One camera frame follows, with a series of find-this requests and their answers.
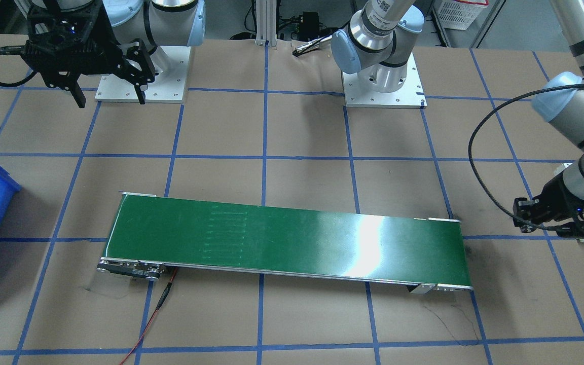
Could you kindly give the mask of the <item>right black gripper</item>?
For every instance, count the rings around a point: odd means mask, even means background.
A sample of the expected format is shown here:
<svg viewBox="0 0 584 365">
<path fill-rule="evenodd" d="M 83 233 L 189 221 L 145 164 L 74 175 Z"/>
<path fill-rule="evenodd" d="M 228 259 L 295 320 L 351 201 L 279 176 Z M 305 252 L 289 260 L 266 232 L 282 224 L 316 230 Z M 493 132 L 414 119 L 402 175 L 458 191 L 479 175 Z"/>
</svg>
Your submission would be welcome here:
<svg viewBox="0 0 584 365">
<path fill-rule="evenodd" d="M 155 81 L 143 40 L 120 43 L 102 1 L 34 1 L 26 14 L 28 41 L 22 58 L 47 87 L 69 92 L 79 108 L 86 97 L 80 76 L 112 74 L 134 88 L 139 104 Z"/>
</svg>

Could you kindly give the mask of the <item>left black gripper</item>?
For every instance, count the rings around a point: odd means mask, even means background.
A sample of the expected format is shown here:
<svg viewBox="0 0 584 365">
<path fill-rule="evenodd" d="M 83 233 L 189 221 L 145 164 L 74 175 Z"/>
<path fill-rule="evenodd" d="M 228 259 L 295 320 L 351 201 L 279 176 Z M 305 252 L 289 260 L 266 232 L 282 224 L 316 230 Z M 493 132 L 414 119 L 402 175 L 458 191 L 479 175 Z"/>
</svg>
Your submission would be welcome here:
<svg viewBox="0 0 584 365">
<path fill-rule="evenodd" d="M 517 197 L 513 201 L 513 225 L 521 233 L 551 231 L 551 227 L 543 224 L 571 219 L 556 226 L 556 234 L 561 238 L 584 239 L 584 200 L 567 189 L 562 175 L 554 176 L 533 199 Z"/>
</svg>

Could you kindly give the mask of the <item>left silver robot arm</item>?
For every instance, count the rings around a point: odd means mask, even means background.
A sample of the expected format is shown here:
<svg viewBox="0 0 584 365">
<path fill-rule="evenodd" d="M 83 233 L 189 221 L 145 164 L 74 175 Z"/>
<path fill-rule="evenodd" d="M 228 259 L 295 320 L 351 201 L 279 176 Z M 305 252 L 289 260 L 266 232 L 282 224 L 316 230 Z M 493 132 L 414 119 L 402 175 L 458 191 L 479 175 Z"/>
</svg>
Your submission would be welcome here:
<svg viewBox="0 0 584 365">
<path fill-rule="evenodd" d="M 562 72 L 543 89 L 503 102 L 506 107 L 531 98 L 533 109 L 582 151 L 533 198 L 517 197 L 513 209 L 500 210 L 524 233 L 554 231 L 560 237 L 584 239 L 584 1 L 550 3 L 581 74 Z M 331 37 L 334 60 L 342 72 L 404 67 L 422 29 L 412 1 L 369 1 Z"/>
</svg>

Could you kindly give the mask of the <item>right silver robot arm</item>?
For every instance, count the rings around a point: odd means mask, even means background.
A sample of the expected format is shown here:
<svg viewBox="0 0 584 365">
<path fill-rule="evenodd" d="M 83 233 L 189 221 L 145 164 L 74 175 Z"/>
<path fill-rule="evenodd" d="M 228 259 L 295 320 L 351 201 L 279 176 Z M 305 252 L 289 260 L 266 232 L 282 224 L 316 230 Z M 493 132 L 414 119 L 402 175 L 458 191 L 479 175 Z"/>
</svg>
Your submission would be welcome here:
<svg viewBox="0 0 584 365">
<path fill-rule="evenodd" d="M 34 1 L 21 58 L 48 88 L 83 108 L 81 76 L 100 77 L 100 102 L 185 101 L 192 48 L 203 43 L 204 1 Z"/>
</svg>

